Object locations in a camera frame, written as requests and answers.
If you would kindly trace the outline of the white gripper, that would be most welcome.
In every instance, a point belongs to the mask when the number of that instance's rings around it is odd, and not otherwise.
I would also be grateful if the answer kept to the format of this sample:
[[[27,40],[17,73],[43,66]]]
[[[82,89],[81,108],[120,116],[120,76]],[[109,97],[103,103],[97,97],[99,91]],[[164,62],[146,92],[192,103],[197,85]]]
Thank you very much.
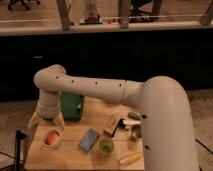
[[[37,104],[36,112],[32,115],[28,122],[28,128],[31,129],[33,125],[37,124],[41,117],[44,119],[53,119],[53,122],[61,130],[65,128],[63,115],[60,113],[60,106],[45,106],[40,103]]]

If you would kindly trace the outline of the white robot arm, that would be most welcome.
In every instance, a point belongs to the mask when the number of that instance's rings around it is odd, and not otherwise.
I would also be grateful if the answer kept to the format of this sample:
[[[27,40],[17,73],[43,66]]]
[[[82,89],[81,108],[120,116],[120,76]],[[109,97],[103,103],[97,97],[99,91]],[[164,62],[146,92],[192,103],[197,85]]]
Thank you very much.
[[[144,82],[75,77],[59,64],[37,71],[39,98],[29,126],[43,118],[63,128],[60,96],[79,94],[135,108],[142,117],[145,171],[199,171],[191,107],[175,79],[155,76]]]

